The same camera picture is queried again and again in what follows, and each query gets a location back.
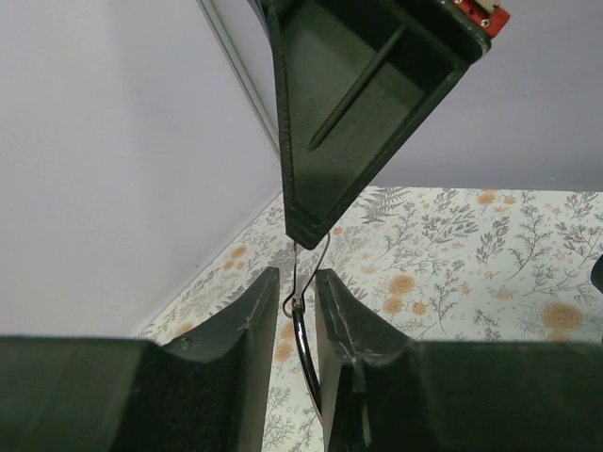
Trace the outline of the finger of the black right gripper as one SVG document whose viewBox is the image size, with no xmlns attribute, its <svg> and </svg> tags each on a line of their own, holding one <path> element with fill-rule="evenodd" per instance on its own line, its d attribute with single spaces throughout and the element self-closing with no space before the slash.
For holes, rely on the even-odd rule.
<svg viewBox="0 0 603 452">
<path fill-rule="evenodd" d="M 466 1 L 267 1 L 285 231 L 313 249 L 490 50 Z"/>
</svg>

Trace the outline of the large silver keyring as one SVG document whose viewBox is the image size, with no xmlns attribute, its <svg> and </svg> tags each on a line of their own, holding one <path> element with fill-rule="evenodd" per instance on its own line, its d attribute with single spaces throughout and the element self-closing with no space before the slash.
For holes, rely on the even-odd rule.
<svg viewBox="0 0 603 452">
<path fill-rule="evenodd" d="M 326 256 L 327 250 L 331 243 L 331 234 L 326 235 L 326 244 L 321 255 L 318 258 L 317 265 L 313 272 L 307 276 L 302 283 L 299 283 L 298 278 L 298 262 L 299 262 L 299 247 L 300 245 L 294 241 L 292 244 L 293 252 L 293 285 L 291 292 L 282 302 L 282 310 L 285 316 L 292 320 L 294 338 L 301 364 L 304 381 L 307 386 L 308 394 L 311 398 L 318 421 L 322 424 L 321 413 L 321 394 L 318 374 L 313 362 L 312 354 L 309 347 L 308 335 L 305 325 L 306 301 L 305 295 L 309 289 L 311 282 L 315 279 L 318 270 Z"/>
</svg>

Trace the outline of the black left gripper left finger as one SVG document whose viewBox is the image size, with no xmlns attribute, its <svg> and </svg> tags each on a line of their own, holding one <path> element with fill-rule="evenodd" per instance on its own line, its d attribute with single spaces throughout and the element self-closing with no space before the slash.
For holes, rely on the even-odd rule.
<svg viewBox="0 0 603 452">
<path fill-rule="evenodd" d="M 150 340 L 5 336 L 5 451 L 257 451 L 280 274 L 166 345 Z"/>
</svg>

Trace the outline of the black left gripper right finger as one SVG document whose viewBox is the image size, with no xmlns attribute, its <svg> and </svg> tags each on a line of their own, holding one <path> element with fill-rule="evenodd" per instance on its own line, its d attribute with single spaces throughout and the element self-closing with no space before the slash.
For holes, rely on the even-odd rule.
<svg viewBox="0 0 603 452">
<path fill-rule="evenodd" d="M 602 348 L 417 341 L 316 276 L 328 451 L 598 451 Z"/>
</svg>

